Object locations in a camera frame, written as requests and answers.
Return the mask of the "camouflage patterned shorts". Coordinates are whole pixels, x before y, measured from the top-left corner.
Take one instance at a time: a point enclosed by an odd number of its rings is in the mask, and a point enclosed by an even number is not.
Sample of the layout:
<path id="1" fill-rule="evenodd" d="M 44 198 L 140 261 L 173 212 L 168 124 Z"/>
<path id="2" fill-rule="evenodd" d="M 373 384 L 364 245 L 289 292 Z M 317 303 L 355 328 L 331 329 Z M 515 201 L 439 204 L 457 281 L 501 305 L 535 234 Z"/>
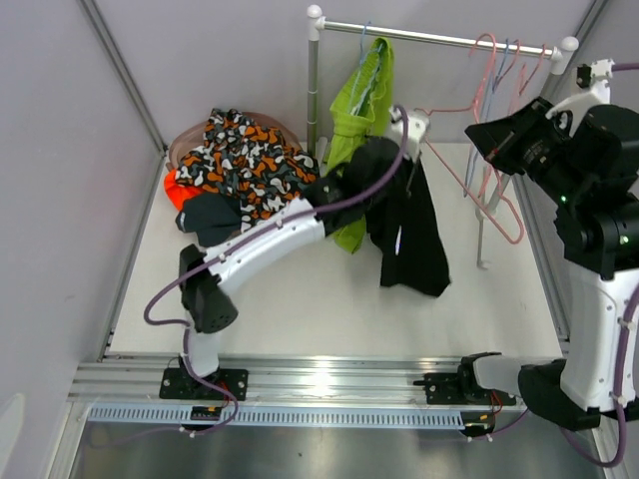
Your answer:
<path id="1" fill-rule="evenodd" d="M 175 183 L 234 200 L 240 231 L 268 220 L 320 178 L 319 162 L 251 112 L 211 111 L 202 143 L 178 162 Z"/>

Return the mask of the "dark navy shorts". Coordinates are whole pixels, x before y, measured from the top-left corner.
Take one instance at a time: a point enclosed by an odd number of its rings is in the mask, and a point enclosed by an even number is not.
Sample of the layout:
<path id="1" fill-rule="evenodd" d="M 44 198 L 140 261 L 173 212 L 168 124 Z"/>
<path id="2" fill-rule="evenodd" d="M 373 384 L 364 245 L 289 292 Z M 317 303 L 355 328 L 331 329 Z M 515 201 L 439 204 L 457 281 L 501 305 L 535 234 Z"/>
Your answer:
<path id="1" fill-rule="evenodd" d="M 203 193 L 184 201 L 175 223 L 181 232 L 195 234 L 200 246 L 215 246 L 241 231 L 240 201 Z"/>

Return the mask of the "pink hanger with navy shorts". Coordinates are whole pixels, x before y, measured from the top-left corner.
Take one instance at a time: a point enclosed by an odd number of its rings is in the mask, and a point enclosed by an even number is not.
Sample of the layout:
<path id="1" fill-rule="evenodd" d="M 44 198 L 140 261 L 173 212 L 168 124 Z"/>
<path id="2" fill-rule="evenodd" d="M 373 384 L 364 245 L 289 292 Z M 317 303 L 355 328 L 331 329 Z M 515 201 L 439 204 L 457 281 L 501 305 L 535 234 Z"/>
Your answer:
<path id="1" fill-rule="evenodd" d="M 494 108 L 492 111 L 492 106 L 491 106 L 491 110 L 490 110 L 490 115 L 488 117 L 488 120 L 494 120 L 497 118 L 496 114 L 497 113 L 501 113 L 501 114 L 511 114 L 514 112 L 515 107 L 518 105 L 518 97 L 517 97 L 517 93 L 516 93 L 516 88 L 517 88 L 517 84 L 518 84 L 518 76 L 513 74 L 513 80 L 510 83 L 507 83 L 505 78 L 507 77 L 507 75 L 509 74 L 509 72 L 511 70 L 513 70 L 515 68 L 515 65 L 517 64 L 517 62 L 519 61 L 519 55 L 520 55 L 520 41 L 518 39 L 513 40 L 512 42 L 510 42 L 510 47 L 509 47 L 509 55 L 506 59 L 506 63 L 505 63 L 505 67 L 504 67 L 504 75 L 502 77 L 502 80 L 499 83 L 498 89 L 495 92 L 495 96 L 493 98 L 493 102 L 492 105 L 497 102 L 497 101 L 504 101 L 505 98 L 507 98 L 509 100 L 508 103 L 508 109 L 505 109 L 504 106 L 501 106 L 499 109 Z"/>

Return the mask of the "lime green shorts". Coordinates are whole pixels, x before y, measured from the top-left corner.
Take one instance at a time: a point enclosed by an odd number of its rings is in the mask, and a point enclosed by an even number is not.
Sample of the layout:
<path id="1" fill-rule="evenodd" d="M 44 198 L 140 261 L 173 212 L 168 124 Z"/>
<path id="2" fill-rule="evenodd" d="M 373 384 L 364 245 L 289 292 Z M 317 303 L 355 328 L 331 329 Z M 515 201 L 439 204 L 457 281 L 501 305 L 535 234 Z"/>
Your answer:
<path id="1" fill-rule="evenodd" d="M 332 138 L 326 160 L 327 172 L 339 181 L 338 188 L 349 199 L 363 187 L 355 183 L 355 150 L 368 137 L 384 133 L 392 103 L 394 52 L 386 38 L 373 40 L 362 51 L 355 71 L 330 105 Z"/>

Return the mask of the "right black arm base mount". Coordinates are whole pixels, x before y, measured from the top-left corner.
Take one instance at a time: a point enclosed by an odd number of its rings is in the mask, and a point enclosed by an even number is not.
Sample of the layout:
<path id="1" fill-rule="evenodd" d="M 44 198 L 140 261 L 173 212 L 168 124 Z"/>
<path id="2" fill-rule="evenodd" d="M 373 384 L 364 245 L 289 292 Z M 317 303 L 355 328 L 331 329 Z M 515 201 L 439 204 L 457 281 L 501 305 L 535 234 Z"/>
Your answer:
<path id="1" fill-rule="evenodd" d="M 480 386 L 472 370 L 473 363 L 497 352 L 483 352 L 463 356 L 454 372 L 430 372 L 412 382 L 424 391 L 431 405 L 505 405 L 514 406 L 516 399 L 504 391 Z"/>

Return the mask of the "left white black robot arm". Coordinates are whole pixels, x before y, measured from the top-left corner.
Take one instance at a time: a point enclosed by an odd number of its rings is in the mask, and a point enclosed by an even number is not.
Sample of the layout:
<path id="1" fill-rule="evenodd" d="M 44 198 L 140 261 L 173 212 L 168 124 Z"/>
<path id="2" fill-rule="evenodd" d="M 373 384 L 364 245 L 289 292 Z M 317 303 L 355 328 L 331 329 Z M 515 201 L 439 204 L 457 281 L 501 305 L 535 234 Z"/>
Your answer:
<path id="1" fill-rule="evenodd" d="M 183 341 L 182 387 L 197 399 L 216 389 L 219 335 L 239 313 L 231 295 L 254 274 L 289 253 L 349 226 L 389 195 L 401 168 L 416 162 L 413 140 L 371 137 L 340 172 L 313 183 L 264 223 L 204 251 L 181 252 L 181 302 L 191 323 Z"/>

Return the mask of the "black shorts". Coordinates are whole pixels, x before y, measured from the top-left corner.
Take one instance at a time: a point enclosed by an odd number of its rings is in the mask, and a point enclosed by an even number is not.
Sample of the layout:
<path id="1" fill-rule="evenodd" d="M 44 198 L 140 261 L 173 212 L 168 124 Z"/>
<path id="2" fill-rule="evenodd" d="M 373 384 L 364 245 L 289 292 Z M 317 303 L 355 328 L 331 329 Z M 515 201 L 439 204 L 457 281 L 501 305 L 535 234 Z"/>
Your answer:
<path id="1" fill-rule="evenodd" d="M 366 232 L 381 253 L 379 285 L 405 286 L 439 297 L 450 270 L 423 165 L 404 160 L 365 214 Z"/>

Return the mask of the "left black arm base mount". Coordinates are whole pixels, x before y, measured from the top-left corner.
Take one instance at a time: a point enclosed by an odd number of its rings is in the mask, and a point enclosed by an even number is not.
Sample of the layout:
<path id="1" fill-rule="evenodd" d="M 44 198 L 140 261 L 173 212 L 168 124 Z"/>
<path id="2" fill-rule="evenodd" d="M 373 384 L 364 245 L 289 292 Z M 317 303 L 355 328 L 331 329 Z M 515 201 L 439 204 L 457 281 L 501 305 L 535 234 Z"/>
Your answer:
<path id="1" fill-rule="evenodd" d="M 245 369 L 222 368 L 217 374 L 207 376 L 206 380 L 220 389 L 228 390 L 238 401 L 244 401 L 249 386 L 249 376 L 249 372 Z M 185 369 L 179 367 L 164 370 L 159 397 L 161 399 L 210 401 L 223 401 L 228 398 L 222 392 L 197 381 Z"/>

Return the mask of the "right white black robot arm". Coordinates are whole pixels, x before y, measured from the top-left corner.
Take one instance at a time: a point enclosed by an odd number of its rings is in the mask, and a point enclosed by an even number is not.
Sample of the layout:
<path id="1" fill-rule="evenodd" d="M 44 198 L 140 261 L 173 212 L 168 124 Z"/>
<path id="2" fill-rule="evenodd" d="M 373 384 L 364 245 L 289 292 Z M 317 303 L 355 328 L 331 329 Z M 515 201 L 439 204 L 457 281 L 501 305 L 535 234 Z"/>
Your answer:
<path id="1" fill-rule="evenodd" d="M 638 332 L 638 115 L 599 104 L 578 114 L 535 99 L 511 116 L 467 127 L 483 159 L 522 175 L 555 203 L 571 287 L 570 349 L 562 359 L 496 352 L 462 359 L 457 394 L 478 402 L 491 390 L 520 397 L 564 429 L 638 417 L 633 356 Z"/>

